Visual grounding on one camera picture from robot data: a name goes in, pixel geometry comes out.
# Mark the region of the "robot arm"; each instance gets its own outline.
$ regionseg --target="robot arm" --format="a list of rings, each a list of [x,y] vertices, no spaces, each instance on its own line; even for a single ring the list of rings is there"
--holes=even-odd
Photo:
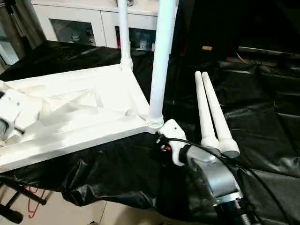
[[[201,148],[183,142],[168,141],[170,138],[186,140],[184,131],[175,120],[167,121],[159,134],[160,138],[157,143],[161,145],[161,148],[167,144],[170,145],[172,159],[176,165],[188,165],[192,171],[201,170],[206,186],[214,199],[214,208],[220,221],[231,225],[260,224],[226,165]],[[219,154],[217,149],[211,148],[210,150]]]

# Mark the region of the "white tapered leg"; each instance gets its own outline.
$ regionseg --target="white tapered leg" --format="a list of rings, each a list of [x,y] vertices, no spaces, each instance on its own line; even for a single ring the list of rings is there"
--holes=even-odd
[[[217,137],[220,143],[220,151],[228,157],[235,158],[240,154],[240,150],[237,143],[231,136],[229,127],[226,123],[221,106],[207,72],[202,73],[202,80],[216,127]]]
[[[195,73],[195,80],[202,135],[201,145],[205,147],[213,147],[216,149],[220,149],[219,140],[215,136],[214,127],[212,125],[210,110],[204,90],[204,84],[202,81],[201,73],[199,71]]]
[[[133,62],[130,56],[130,41],[127,15],[127,0],[118,0],[120,40],[121,40],[121,65],[133,70]]]
[[[162,109],[171,46],[170,42],[173,34],[175,6],[176,0],[159,1],[151,84],[150,111],[148,117],[148,125],[153,128],[159,128],[164,123]]]

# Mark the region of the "white triangular frame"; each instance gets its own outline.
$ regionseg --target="white triangular frame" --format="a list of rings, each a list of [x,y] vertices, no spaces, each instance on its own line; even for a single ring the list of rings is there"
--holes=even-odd
[[[42,99],[49,108],[43,109],[48,110],[48,117],[26,127],[28,132],[23,138],[14,137],[17,141],[12,139],[11,144],[0,148],[0,173],[161,128],[170,52],[166,46],[172,38],[175,5],[176,0],[160,1],[150,105],[132,72],[127,0],[118,0],[120,64],[6,82],[6,87]],[[84,105],[82,98],[91,95],[88,92],[96,96],[94,107]],[[64,107],[82,111],[70,112],[65,120],[59,120]],[[59,115],[58,123],[51,124],[55,114]]]

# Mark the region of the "wrinkled black plastic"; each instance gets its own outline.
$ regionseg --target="wrinkled black plastic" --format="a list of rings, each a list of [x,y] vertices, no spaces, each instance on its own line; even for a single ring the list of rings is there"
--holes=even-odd
[[[150,97],[153,53],[132,52],[134,74]],[[47,42],[0,76],[8,81],[31,76],[119,63],[120,51],[105,47]],[[207,71],[241,151],[240,161],[256,169],[300,223],[300,72],[230,62],[189,67],[171,57],[165,92],[165,119],[174,118],[191,141],[200,141],[195,98],[196,70]],[[205,187],[196,188],[188,169],[157,154],[156,137],[147,133],[103,144],[0,174],[2,179],[59,191],[83,206],[99,200],[141,209],[153,208],[170,218],[216,222]],[[277,206],[250,174],[240,171],[245,191],[266,224],[284,223]]]

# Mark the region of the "table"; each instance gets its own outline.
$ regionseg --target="table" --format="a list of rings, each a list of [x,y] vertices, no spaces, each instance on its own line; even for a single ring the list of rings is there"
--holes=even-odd
[[[152,52],[133,51],[134,74],[150,98]],[[117,64],[120,51],[106,47],[46,42],[5,73],[9,81],[70,70]],[[174,118],[189,140],[200,142],[196,70],[213,82],[233,138],[239,161],[249,165],[269,185],[288,216],[300,222],[300,70],[212,61],[189,65],[170,57],[165,91],[165,120]],[[206,188],[194,186],[185,167],[165,160],[147,133],[117,140],[0,174],[0,179],[59,191],[78,206],[108,200],[155,209],[185,221],[216,222]],[[276,204],[261,184],[241,171],[245,191],[266,224],[284,223]]]

